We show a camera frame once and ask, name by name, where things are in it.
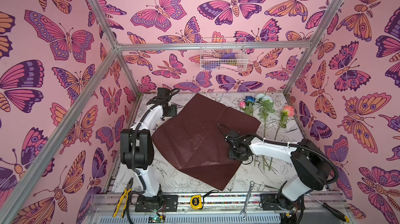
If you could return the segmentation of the small pink fake rose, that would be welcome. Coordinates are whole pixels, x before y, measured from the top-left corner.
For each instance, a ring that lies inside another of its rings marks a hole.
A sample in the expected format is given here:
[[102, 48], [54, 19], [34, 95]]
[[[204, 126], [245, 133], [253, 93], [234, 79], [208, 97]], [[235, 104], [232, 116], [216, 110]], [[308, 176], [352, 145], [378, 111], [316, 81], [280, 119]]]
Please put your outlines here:
[[245, 110], [245, 109], [246, 109], [246, 102], [245, 102], [245, 101], [241, 101], [241, 102], [239, 103], [239, 106], [240, 106], [240, 109], [241, 109], [241, 110]]

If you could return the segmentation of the blue fake rose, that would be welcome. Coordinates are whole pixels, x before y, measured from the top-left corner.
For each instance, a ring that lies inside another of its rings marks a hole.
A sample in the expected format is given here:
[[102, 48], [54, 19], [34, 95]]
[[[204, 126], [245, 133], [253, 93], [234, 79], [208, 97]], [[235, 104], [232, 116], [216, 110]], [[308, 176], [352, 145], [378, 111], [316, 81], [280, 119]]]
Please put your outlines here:
[[254, 115], [254, 104], [255, 104], [255, 97], [252, 96], [246, 96], [245, 97], [245, 101], [244, 101], [244, 113], [248, 114], [249, 116], [253, 116]]

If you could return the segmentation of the dark red wrapping paper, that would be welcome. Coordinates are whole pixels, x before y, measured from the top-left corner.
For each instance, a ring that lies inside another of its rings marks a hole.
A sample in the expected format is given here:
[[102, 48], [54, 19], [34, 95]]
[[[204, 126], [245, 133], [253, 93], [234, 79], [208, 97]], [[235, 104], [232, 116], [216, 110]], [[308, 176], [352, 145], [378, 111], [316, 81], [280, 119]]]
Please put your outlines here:
[[225, 135], [256, 133], [260, 121], [196, 94], [152, 134], [161, 155], [178, 171], [223, 190], [240, 166], [229, 158]]

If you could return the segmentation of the coral pink fake rose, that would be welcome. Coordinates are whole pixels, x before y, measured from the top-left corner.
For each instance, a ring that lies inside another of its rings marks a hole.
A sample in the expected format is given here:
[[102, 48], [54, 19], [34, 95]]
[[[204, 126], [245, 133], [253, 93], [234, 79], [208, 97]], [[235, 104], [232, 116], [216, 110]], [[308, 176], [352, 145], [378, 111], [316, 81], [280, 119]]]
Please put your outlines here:
[[283, 108], [283, 110], [280, 112], [279, 125], [278, 125], [278, 128], [276, 130], [276, 133], [275, 133], [275, 136], [274, 136], [274, 140], [277, 139], [279, 130], [282, 129], [282, 128], [286, 128], [286, 124], [287, 124], [289, 118], [293, 117], [293, 116], [294, 116], [294, 108], [293, 108], [293, 106], [286, 105]]

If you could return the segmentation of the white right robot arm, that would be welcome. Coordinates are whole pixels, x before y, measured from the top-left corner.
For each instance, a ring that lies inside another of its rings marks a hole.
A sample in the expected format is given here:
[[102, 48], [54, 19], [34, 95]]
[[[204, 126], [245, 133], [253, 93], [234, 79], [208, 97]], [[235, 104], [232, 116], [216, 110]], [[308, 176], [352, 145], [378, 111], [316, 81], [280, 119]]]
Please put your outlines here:
[[339, 171], [325, 154], [308, 139], [301, 142], [279, 142], [257, 134], [240, 135], [230, 131], [225, 135], [229, 158], [246, 161], [251, 156], [269, 156], [291, 164], [296, 174], [286, 181], [272, 200], [279, 209], [290, 210], [303, 195], [321, 191], [325, 185], [337, 182]]

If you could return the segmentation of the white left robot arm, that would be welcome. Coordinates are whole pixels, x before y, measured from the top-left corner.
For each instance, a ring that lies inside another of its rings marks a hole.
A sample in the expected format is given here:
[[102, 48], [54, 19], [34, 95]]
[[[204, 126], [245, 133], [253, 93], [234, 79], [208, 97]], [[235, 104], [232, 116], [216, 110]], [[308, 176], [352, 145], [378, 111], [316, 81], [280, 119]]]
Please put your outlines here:
[[141, 191], [132, 191], [137, 195], [136, 205], [149, 210], [158, 210], [164, 205], [161, 185], [152, 167], [155, 149], [151, 131], [159, 121], [177, 115], [177, 107], [170, 100], [179, 92], [180, 89], [158, 88], [157, 95], [146, 104], [146, 111], [140, 120], [121, 131], [121, 163], [133, 171], [140, 183]]

